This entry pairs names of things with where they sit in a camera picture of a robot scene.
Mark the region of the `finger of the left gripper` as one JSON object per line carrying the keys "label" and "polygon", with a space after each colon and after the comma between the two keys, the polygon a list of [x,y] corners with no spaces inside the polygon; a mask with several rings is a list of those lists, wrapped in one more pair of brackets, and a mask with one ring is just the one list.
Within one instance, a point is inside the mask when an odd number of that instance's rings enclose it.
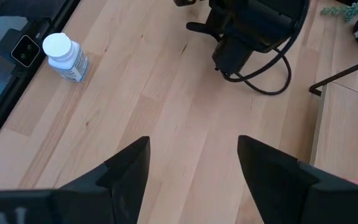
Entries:
{"label": "finger of the left gripper", "polygon": [[188,22],[186,28],[193,32],[198,32],[202,34],[207,34],[212,36],[215,40],[221,40],[221,37],[218,33],[210,29],[206,24],[199,22]]}
{"label": "finger of the left gripper", "polygon": [[196,0],[173,0],[178,7],[190,6],[196,3]]}

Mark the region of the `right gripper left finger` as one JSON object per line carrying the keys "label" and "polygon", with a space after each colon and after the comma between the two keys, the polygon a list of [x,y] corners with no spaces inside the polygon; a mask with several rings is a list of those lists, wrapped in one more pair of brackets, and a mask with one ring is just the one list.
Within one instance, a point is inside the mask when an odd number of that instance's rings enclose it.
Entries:
{"label": "right gripper left finger", "polygon": [[137,223],[149,166],[150,138],[142,136],[59,188],[54,223]]}

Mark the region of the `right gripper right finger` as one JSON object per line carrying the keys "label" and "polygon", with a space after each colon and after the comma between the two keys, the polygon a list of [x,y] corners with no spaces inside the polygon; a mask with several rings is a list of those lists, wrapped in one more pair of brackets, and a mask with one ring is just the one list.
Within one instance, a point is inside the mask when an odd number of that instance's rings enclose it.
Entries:
{"label": "right gripper right finger", "polygon": [[264,223],[300,223],[309,188],[318,179],[297,158],[250,136],[238,137],[243,176]]}

